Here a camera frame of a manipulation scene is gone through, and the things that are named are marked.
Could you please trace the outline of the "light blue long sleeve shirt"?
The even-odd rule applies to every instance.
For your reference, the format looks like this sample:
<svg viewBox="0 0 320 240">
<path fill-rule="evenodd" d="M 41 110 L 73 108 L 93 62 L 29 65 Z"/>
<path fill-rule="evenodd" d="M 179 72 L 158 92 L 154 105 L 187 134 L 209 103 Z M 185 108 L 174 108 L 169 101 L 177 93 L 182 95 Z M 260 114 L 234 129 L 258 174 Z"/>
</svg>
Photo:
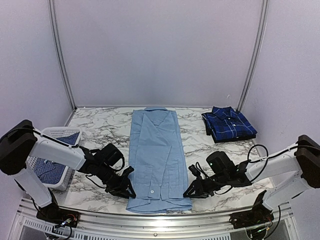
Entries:
<svg viewBox="0 0 320 240">
<path fill-rule="evenodd" d="M 136 196 L 129 198 L 127 211 L 158 214 L 192 208 L 192 201 L 183 196 L 189 179 L 176 111 L 164 107 L 134 110 L 128 156 Z"/>
</svg>

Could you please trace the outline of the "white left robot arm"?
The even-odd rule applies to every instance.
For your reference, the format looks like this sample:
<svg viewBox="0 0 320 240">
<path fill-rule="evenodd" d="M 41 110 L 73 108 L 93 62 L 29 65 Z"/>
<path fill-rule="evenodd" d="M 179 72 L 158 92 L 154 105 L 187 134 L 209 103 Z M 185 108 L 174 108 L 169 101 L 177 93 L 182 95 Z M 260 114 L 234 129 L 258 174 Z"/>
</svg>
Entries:
<svg viewBox="0 0 320 240">
<path fill-rule="evenodd" d="M 124 161 L 124 155 L 113 144 L 102 149 L 88 149 L 68 144 L 34 128 L 30 120 L 23 120 L 0 138 L 0 170 L 11 176 L 35 205 L 36 217 L 58 227 L 75 228 L 80 213 L 60 208 L 52 191 L 35 173 L 36 161 L 52 162 L 69 169 L 96 176 L 105 192 L 119 198 L 135 198 L 129 179 L 134 168 L 121 167 L 122 174 L 113 166 Z"/>
</svg>

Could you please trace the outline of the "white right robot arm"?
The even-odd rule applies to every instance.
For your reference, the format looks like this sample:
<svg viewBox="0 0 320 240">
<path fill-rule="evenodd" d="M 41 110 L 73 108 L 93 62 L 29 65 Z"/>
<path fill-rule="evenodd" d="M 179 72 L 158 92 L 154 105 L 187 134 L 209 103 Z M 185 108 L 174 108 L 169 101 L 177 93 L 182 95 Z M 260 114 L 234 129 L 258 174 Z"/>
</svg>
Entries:
<svg viewBox="0 0 320 240">
<path fill-rule="evenodd" d="M 282 203 L 320 187 L 320 146 L 305 134 L 287 148 L 254 161 L 247 159 L 234 164 L 225 152 L 215 151 L 206 162 L 214 174 L 202 178 L 203 171 L 191 165 L 189 170 L 196 179 L 183 193 L 185 198 L 205 199 L 225 186 L 243 188 L 267 178 L 287 175 L 274 188 L 259 193 L 250 210 L 230 215 L 229 222 L 234 229 L 272 221 L 273 210 Z"/>
</svg>

